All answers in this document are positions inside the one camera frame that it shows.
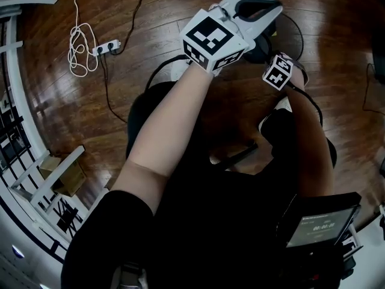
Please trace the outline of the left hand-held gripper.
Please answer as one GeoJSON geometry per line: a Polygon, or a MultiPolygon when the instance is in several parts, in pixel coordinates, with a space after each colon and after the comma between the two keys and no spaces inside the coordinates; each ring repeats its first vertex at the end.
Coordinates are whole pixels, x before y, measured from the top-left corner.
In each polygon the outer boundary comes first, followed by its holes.
{"type": "Polygon", "coordinates": [[[201,9],[180,33],[183,52],[207,73],[219,73],[255,47],[254,39],[283,11],[279,0],[222,0],[201,9]]]}

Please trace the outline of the black object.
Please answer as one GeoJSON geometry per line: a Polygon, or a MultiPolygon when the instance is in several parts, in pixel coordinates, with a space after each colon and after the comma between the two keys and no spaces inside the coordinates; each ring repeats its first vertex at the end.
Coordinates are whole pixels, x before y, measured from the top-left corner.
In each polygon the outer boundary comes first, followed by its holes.
{"type": "MultiPolygon", "coordinates": [[[[289,15],[284,14],[284,13],[281,14],[281,16],[284,16],[285,18],[290,20],[294,24],[296,29],[298,30],[298,35],[300,36],[300,40],[301,40],[300,52],[295,57],[295,61],[298,61],[302,57],[303,52],[304,52],[304,37],[303,37],[303,33],[301,31],[301,28],[298,26],[296,21],[293,20],[293,18],[291,18],[289,15]]],[[[263,64],[265,62],[269,62],[269,60],[273,56],[273,54],[280,52],[278,50],[276,50],[276,51],[273,50],[273,44],[271,42],[271,37],[275,36],[276,34],[277,34],[276,22],[274,21],[273,23],[268,25],[268,27],[261,33],[260,36],[258,36],[255,39],[256,47],[254,49],[252,49],[250,52],[247,52],[244,55],[244,59],[246,61],[250,62],[250,63],[253,63],[253,64],[263,64]],[[265,44],[266,44],[266,47],[267,47],[266,51],[261,46],[260,39],[265,41],[265,44]]]]}

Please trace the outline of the white chest mount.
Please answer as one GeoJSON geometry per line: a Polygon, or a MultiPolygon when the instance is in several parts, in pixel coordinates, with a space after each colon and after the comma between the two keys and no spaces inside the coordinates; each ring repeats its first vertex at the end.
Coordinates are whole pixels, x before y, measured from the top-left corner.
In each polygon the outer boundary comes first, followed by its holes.
{"type": "Polygon", "coordinates": [[[357,231],[353,224],[350,224],[348,227],[348,236],[342,242],[343,245],[343,260],[346,261],[350,259],[356,252],[362,249],[363,245],[359,240],[357,231]]]}

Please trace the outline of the black phone with screen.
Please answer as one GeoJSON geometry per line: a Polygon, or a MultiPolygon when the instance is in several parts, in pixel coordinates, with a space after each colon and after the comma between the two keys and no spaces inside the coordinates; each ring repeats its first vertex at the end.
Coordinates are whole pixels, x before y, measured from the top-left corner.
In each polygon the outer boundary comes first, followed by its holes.
{"type": "Polygon", "coordinates": [[[360,209],[356,192],[319,197],[295,197],[277,225],[286,247],[338,242],[360,209]]]}

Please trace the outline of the person's left white shoe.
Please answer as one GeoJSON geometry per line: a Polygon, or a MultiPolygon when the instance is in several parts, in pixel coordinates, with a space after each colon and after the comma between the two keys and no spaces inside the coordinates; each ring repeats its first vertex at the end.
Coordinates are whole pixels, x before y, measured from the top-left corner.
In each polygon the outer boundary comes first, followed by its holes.
{"type": "Polygon", "coordinates": [[[170,70],[171,81],[178,81],[191,63],[192,61],[190,59],[183,59],[172,62],[170,70]]]}

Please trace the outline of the black chair frame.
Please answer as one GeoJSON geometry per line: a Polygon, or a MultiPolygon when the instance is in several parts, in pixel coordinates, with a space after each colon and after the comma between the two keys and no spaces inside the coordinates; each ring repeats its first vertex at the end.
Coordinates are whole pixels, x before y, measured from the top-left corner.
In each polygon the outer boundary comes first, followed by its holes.
{"type": "Polygon", "coordinates": [[[258,144],[254,140],[249,140],[246,144],[246,149],[238,152],[235,155],[232,155],[231,157],[225,157],[223,160],[218,160],[216,163],[211,162],[211,166],[215,170],[219,171],[226,171],[234,169],[235,166],[255,153],[258,150],[258,144]]]}

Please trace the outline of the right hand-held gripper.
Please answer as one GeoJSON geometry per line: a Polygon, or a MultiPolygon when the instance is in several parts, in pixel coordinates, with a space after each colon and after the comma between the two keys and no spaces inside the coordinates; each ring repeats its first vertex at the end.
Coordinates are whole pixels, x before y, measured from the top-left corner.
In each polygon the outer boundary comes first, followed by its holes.
{"type": "Polygon", "coordinates": [[[281,90],[291,79],[293,66],[292,59],[279,52],[268,63],[262,79],[275,89],[281,90]]]}

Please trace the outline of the white power strip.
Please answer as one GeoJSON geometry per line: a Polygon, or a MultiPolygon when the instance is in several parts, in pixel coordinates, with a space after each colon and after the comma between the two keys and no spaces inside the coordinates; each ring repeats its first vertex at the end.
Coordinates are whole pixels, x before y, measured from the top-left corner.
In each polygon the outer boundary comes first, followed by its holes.
{"type": "Polygon", "coordinates": [[[97,57],[98,55],[103,55],[109,52],[116,51],[120,48],[121,42],[117,39],[112,40],[110,42],[97,45],[96,47],[93,48],[92,54],[94,57],[97,57]]]}

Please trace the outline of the brown cardboard box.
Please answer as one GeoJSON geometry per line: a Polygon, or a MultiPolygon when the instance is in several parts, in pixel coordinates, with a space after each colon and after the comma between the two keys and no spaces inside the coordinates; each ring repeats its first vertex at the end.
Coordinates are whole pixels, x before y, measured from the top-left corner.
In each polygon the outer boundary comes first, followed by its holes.
{"type": "MultiPolygon", "coordinates": [[[[39,166],[39,171],[44,179],[62,163],[58,157],[48,156],[39,166]]],[[[74,161],[68,169],[54,182],[51,190],[55,193],[72,197],[81,188],[86,180],[86,175],[78,161],[74,161]]]]}

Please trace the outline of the person's black shirt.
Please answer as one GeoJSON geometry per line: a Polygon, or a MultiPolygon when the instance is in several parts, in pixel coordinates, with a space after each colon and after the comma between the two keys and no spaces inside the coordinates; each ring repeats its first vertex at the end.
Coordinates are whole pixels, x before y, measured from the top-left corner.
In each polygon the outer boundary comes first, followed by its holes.
{"type": "Polygon", "coordinates": [[[137,264],[150,289],[277,289],[276,226],[297,181],[297,149],[274,146],[256,175],[216,171],[190,146],[157,212],[110,191],[74,236],[61,289],[110,289],[115,271],[137,264]]]}

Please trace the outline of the person's left forearm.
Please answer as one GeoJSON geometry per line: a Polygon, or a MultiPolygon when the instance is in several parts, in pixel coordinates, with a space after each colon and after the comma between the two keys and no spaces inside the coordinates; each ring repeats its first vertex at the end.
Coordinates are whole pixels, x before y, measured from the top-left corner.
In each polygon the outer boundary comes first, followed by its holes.
{"type": "Polygon", "coordinates": [[[190,141],[214,76],[190,65],[141,127],[112,190],[141,199],[155,213],[190,141]]]}

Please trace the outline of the person's right forearm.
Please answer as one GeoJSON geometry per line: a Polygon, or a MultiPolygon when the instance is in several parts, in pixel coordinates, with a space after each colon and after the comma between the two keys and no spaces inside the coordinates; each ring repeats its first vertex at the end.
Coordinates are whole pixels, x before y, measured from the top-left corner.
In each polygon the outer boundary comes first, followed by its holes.
{"type": "Polygon", "coordinates": [[[301,94],[304,76],[292,68],[290,82],[297,87],[285,91],[292,108],[298,148],[298,193],[304,197],[333,194],[333,166],[327,138],[312,103],[301,94]]]}

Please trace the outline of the person's white shoe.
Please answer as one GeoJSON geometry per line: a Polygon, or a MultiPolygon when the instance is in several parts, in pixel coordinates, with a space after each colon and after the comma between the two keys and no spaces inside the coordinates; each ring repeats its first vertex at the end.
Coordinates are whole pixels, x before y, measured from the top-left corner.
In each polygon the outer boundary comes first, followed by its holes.
{"type": "Polygon", "coordinates": [[[290,112],[290,113],[292,112],[292,108],[291,108],[291,105],[290,105],[290,103],[289,103],[289,99],[288,99],[287,96],[281,98],[281,100],[278,101],[278,103],[277,103],[277,105],[274,107],[274,109],[273,109],[267,116],[265,116],[265,117],[261,120],[261,122],[260,122],[259,125],[258,125],[258,130],[259,130],[259,132],[261,132],[262,125],[263,125],[263,123],[267,120],[267,118],[269,118],[270,115],[272,115],[275,111],[281,110],[281,109],[286,110],[286,111],[288,111],[288,112],[290,112]]]}
{"type": "Polygon", "coordinates": [[[183,59],[172,62],[170,70],[171,81],[178,81],[191,63],[192,61],[190,59],[183,59]]]}

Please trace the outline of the dark furniture piece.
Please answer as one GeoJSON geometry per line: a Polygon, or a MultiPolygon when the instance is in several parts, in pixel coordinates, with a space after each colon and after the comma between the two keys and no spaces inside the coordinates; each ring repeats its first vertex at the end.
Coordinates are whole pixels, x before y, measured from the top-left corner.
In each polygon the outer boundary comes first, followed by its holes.
{"type": "Polygon", "coordinates": [[[375,78],[385,86],[385,27],[377,28],[372,35],[372,56],[375,78]]]}

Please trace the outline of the white appliance with blue light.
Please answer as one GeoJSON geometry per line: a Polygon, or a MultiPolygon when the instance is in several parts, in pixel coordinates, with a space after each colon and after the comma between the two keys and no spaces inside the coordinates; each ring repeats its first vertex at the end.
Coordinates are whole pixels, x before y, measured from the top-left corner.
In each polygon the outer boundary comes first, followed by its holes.
{"type": "Polygon", "coordinates": [[[0,281],[9,288],[60,289],[66,246],[0,192],[0,281]]]}

